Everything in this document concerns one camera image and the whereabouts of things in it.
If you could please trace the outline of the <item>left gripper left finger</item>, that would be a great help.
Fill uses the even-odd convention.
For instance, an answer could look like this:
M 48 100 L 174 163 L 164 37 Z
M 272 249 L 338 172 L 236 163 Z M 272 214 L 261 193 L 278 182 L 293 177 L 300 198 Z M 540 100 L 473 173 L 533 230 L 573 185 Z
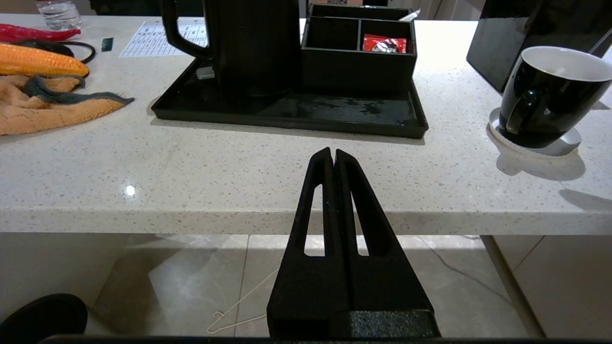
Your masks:
M 315 189 L 323 189 L 324 256 L 305 253 Z M 350 306 L 330 148 L 308 164 L 288 244 L 267 303 L 272 338 L 331 338 L 334 316 Z

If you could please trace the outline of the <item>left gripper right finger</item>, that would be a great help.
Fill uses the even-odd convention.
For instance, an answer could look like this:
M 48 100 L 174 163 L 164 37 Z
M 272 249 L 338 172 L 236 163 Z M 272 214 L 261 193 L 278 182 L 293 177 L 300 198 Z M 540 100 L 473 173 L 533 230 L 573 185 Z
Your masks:
M 345 338 L 436 338 L 435 311 L 357 159 L 335 153 L 349 309 L 335 316 Z

